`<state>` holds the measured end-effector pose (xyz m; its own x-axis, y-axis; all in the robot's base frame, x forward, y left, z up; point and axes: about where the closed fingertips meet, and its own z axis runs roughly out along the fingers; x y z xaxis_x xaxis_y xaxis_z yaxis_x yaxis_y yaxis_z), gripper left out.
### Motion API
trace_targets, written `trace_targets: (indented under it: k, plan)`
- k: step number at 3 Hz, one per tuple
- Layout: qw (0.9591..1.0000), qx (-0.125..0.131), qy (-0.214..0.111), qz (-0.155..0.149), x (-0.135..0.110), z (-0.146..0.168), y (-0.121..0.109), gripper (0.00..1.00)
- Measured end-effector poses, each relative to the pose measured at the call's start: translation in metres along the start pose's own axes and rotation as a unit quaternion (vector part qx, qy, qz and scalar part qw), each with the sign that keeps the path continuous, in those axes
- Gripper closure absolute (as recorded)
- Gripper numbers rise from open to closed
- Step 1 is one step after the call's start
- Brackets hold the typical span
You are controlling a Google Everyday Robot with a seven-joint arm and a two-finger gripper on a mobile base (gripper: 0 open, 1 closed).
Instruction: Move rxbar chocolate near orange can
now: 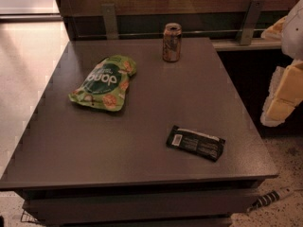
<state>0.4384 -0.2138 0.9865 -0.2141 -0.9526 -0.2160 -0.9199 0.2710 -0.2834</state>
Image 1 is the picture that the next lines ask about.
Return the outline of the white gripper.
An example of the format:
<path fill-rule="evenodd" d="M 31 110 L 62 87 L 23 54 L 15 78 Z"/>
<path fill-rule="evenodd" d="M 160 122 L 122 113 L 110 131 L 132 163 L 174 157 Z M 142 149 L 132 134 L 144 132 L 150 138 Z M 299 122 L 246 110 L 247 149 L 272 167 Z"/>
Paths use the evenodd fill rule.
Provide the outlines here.
<path fill-rule="evenodd" d="M 272 75 L 260 122 L 276 127 L 285 122 L 303 101 L 303 0 L 286 17 L 261 33 L 265 40 L 280 40 L 282 52 L 294 61 L 286 68 L 278 66 Z"/>

